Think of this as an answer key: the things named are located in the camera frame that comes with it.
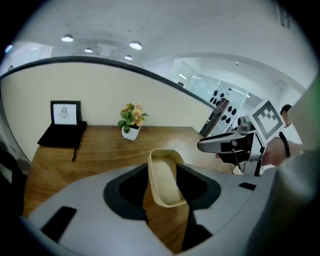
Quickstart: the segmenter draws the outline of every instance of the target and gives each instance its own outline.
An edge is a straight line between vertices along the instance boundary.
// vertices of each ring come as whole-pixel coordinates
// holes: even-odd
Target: framed picture
[[[81,121],[81,102],[52,100],[51,123],[55,125],[78,125]]]
[[[265,99],[247,117],[266,145],[285,127],[285,122],[272,103]]]

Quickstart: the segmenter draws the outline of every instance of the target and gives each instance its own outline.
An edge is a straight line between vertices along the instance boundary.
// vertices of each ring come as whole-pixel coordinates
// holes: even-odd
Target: cream wall
[[[209,106],[167,84],[101,64],[41,65],[15,72],[0,82],[8,124],[31,161],[38,140],[51,123],[52,100],[81,101],[82,119],[88,125],[117,125],[120,110],[129,102],[143,104],[150,115],[147,126],[190,126],[199,132],[212,112]]]

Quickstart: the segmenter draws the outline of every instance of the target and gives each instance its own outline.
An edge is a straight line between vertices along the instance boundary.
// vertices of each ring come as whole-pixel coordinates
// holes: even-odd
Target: ceiling light
[[[180,77],[182,77],[183,79],[188,79],[188,78],[186,78],[183,74],[181,74],[181,73],[179,73],[178,74]]]
[[[85,50],[84,50],[86,53],[88,53],[88,54],[92,54],[92,49],[91,48],[86,48]]]
[[[71,34],[65,34],[62,38],[61,41],[64,42],[72,42],[74,40],[73,36]]]
[[[131,55],[127,55],[127,56],[125,56],[124,57],[126,60],[128,60],[128,61],[132,61],[132,56]]]
[[[4,53],[8,53],[11,49],[12,49],[12,45],[11,44],[9,44],[5,49],[4,49]]]
[[[142,49],[142,44],[139,41],[133,41],[129,44],[129,46],[133,49],[136,49],[136,50]]]
[[[233,91],[236,91],[236,92],[238,92],[238,93],[244,94],[244,95],[246,94],[246,93],[244,93],[243,91],[237,90],[237,89],[235,89],[235,88],[232,88],[232,90],[233,90]]]

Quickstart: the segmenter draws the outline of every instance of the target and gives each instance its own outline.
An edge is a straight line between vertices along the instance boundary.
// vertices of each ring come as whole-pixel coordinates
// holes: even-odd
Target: wooden table
[[[91,175],[148,162],[154,148],[174,149],[188,164],[231,173],[233,165],[198,150],[202,136],[191,127],[143,126],[135,141],[124,139],[116,126],[88,126],[74,162],[73,149],[39,146],[24,193],[24,216],[68,184]],[[155,204],[150,185],[143,207],[153,233],[174,253],[181,251],[189,206],[164,208]]]

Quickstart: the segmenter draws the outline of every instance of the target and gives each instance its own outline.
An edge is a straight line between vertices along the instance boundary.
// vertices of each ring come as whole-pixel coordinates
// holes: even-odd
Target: flower pot
[[[130,127],[129,128],[129,132],[125,133],[124,128],[122,127],[122,136],[125,139],[134,141],[137,138],[138,134],[139,134],[140,128],[141,128],[141,126],[139,126],[139,129],[134,129],[134,128]]]
[[[184,163],[172,149],[155,148],[148,158],[148,175],[154,202],[172,208],[186,203],[177,185],[177,164]]]

